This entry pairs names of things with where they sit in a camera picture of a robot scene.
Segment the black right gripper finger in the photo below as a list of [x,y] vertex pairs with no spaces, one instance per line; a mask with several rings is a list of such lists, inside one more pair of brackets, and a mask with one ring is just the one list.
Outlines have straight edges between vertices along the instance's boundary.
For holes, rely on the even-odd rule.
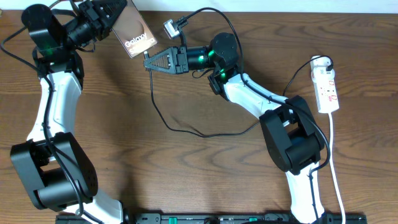
[[144,60],[145,64],[174,64],[177,47],[169,47]]
[[168,62],[158,62],[158,61],[150,62],[148,60],[145,60],[144,61],[144,66],[147,69],[155,70],[155,71],[158,71],[158,72],[174,74],[174,69],[171,66],[171,64],[168,63]]

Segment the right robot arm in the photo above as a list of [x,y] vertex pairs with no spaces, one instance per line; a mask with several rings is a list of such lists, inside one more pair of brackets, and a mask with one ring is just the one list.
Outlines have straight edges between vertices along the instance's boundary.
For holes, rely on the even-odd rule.
[[238,36],[222,32],[207,46],[182,44],[146,55],[144,67],[171,75],[201,70],[214,94],[256,117],[272,161],[286,174],[292,215],[300,223],[320,222],[325,209],[316,176],[321,150],[329,149],[326,137],[302,97],[287,98],[258,85],[238,64],[242,59]]

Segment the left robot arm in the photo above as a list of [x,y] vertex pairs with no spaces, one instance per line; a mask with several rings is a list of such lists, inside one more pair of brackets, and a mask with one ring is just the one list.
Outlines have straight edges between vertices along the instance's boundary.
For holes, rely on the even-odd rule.
[[126,1],[83,1],[71,10],[33,4],[21,21],[35,43],[30,67],[41,99],[25,142],[11,148],[12,164],[33,206],[65,213],[64,223],[128,223],[123,204],[98,186],[94,165],[74,136],[85,76],[80,53],[105,39]]

